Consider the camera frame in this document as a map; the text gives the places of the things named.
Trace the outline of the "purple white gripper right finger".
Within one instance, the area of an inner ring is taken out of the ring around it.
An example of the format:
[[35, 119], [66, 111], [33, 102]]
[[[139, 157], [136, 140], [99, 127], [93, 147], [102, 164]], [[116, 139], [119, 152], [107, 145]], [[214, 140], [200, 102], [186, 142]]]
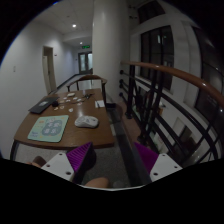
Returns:
[[168, 154], [157, 154], [137, 142], [134, 145], [136, 159], [140, 164], [140, 173], [145, 180], [155, 182], [182, 169]]

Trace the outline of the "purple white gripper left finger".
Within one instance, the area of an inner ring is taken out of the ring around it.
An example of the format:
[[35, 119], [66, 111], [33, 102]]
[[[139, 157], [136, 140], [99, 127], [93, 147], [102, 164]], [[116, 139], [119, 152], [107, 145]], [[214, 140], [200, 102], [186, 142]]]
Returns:
[[95, 163], [93, 143], [88, 142], [68, 153], [59, 152], [42, 169], [75, 184], [81, 184], [85, 173]]

